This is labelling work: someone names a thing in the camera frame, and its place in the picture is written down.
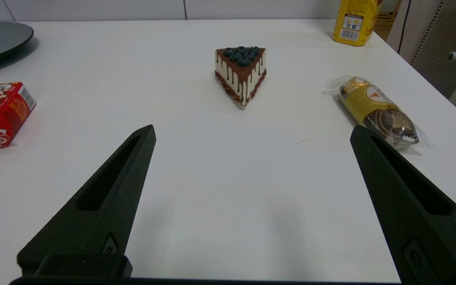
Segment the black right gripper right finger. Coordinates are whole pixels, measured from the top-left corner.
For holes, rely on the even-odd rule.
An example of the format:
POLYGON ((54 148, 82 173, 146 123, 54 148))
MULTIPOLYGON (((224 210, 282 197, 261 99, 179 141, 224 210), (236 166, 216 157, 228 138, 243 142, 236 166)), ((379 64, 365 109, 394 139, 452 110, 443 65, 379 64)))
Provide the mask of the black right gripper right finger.
POLYGON ((401 282, 456 285, 456 203, 374 131, 350 143, 401 282))

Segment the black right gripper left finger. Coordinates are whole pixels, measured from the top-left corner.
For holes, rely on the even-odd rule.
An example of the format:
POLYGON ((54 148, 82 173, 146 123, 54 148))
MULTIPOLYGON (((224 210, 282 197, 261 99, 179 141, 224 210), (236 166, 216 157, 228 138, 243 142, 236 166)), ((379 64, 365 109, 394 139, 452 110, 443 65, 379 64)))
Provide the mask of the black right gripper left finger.
POLYGON ((130 277, 125 256, 156 144, 134 131, 17 255, 23 277, 130 277))

